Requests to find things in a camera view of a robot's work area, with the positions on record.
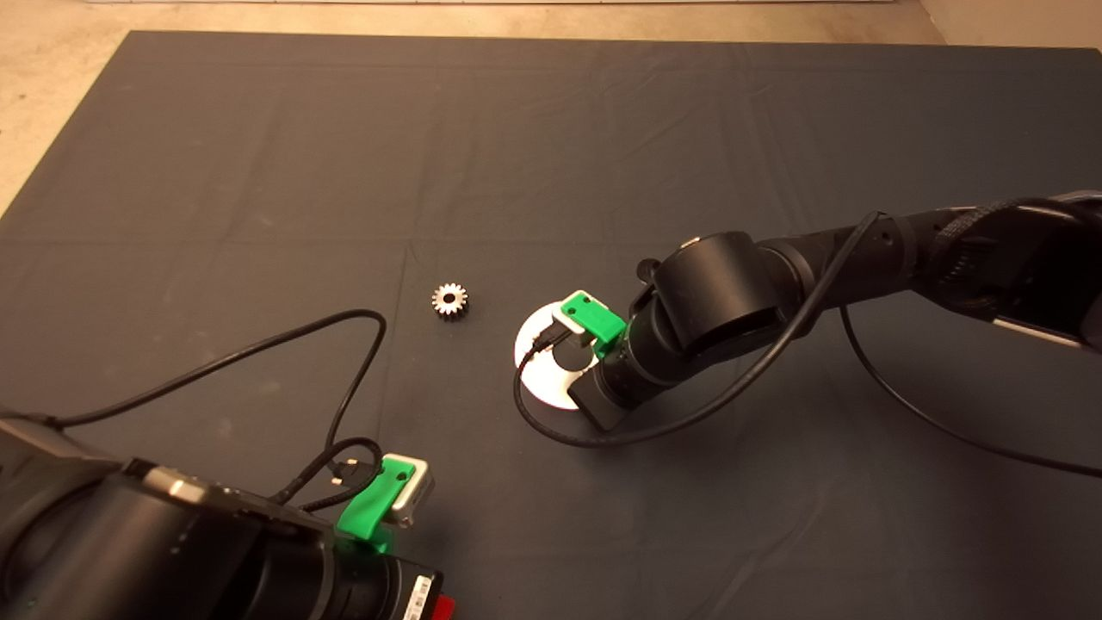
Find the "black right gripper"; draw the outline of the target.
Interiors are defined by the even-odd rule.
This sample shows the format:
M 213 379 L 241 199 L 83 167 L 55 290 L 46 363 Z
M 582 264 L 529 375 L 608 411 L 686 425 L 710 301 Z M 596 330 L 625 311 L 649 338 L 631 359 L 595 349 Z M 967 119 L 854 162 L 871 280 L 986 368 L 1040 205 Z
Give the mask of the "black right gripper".
M 568 388 L 568 396 L 596 429 L 614 431 L 637 407 L 689 378 L 672 323 L 634 319 L 611 353 Z

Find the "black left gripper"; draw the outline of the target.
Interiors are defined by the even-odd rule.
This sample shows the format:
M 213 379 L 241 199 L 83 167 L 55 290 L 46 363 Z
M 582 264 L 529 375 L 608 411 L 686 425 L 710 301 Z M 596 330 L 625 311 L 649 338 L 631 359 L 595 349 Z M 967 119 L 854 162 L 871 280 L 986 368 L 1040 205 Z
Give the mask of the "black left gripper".
M 443 573 L 338 539 L 324 619 L 452 620 L 455 600 L 442 595 Z

